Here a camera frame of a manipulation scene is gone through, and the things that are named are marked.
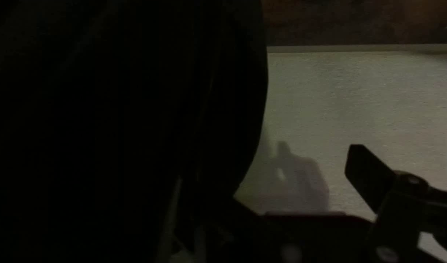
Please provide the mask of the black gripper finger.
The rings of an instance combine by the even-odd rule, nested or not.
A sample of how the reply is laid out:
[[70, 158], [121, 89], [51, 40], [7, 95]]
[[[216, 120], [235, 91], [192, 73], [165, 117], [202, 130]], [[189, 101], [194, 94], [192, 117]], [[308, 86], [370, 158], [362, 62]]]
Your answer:
[[390, 168], [364, 145], [351, 145], [345, 175], [376, 213], [362, 263], [443, 263], [418, 246], [421, 234], [447, 251], [447, 190]]

